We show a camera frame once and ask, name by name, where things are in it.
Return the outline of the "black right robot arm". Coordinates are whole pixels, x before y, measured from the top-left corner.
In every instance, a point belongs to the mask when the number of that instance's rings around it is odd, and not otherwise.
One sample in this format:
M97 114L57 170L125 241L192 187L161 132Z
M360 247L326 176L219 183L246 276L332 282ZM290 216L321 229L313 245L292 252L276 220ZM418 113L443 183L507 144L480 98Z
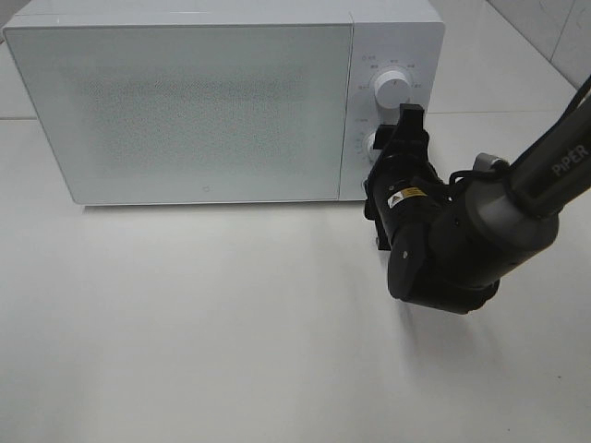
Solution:
M402 302L455 314L481 308L501 278L555 241L562 209L590 187L590 86L515 161L481 153L437 175L424 110L404 104L378 128L365 217L389 255L387 286Z

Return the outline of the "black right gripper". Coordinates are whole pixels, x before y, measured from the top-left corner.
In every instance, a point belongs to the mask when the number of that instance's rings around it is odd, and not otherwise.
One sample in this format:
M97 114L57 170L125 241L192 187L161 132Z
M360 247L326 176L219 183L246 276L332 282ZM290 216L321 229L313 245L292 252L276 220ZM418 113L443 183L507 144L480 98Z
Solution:
M391 249L402 227L429 221L437 211L437 199L428 192L437 174L428 161L424 116L420 104L402 103L397 127L382 124L375 132L373 149L381 155L368 176L364 215L375 224L381 251Z

